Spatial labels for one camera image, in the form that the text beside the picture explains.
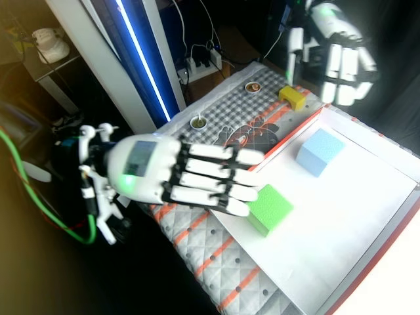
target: blue cube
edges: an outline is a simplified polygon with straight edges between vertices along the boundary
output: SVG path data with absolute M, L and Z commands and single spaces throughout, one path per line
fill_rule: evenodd
M 319 129 L 301 146 L 296 162 L 315 177 L 319 177 L 344 147 L 345 144 L 339 139 Z

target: green cube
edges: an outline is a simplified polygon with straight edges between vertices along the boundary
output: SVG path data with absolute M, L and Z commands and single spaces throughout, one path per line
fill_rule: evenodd
M 289 203 L 271 185 L 258 192 L 258 200 L 249 202 L 248 221 L 265 237 L 293 210 Z

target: led light strip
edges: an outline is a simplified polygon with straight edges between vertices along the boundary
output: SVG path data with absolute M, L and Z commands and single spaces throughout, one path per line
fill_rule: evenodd
M 146 70 L 147 76 L 149 77 L 150 83 L 152 84 L 153 90 L 156 93 L 157 99 L 159 100 L 160 106 L 162 107 L 163 113 L 165 114 L 166 120 L 167 121 L 171 121 L 171 118 L 169 117 L 168 111 L 166 110 L 165 104 L 163 103 L 163 99 L 162 96 L 160 95 L 158 86 L 156 85 L 155 79 L 153 78 L 152 73 L 150 72 L 150 68 L 149 65 L 147 64 L 147 61 L 144 57 L 143 51 L 140 47 L 140 44 L 138 43 L 136 34 L 134 32 L 133 27 L 131 26 L 131 22 L 130 19 L 127 15 L 127 12 L 125 11 L 124 5 L 122 3 L 121 0 L 115 0 L 116 3 L 118 4 L 119 7 L 119 11 L 121 12 L 121 15 L 123 16 L 124 19 L 124 23 L 130 33 L 131 39 L 133 40 L 134 46 L 136 47 L 138 56 L 140 57 L 140 59 L 142 60 L 144 69 Z

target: power strip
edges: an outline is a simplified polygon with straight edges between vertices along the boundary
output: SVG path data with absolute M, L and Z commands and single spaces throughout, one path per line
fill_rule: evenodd
M 219 70 L 222 70 L 222 56 L 215 50 L 212 49 L 210 51 L 210 59 L 214 62 L 214 64 L 217 66 L 215 67 L 214 64 L 210 62 L 210 66 L 206 67 L 203 64 L 201 64 L 200 67 L 196 67 L 196 62 L 193 58 L 187 58 L 186 63 L 188 67 L 188 73 L 185 68 L 178 70 L 178 75 L 180 77 L 180 82 L 182 84 L 186 84 L 187 80 L 189 83 L 197 81 L 201 79 L 202 77 L 206 77 L 210 74 L 213 74 Z

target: yellow object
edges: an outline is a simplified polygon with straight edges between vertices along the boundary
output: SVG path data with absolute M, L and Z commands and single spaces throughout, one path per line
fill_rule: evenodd
M 305 106 L 306 97 L 296 91 L 293 87 L 286 86 L 278 93 L 280 101 L 286 100 L 290 103 L 292 110 L 301 110 Z

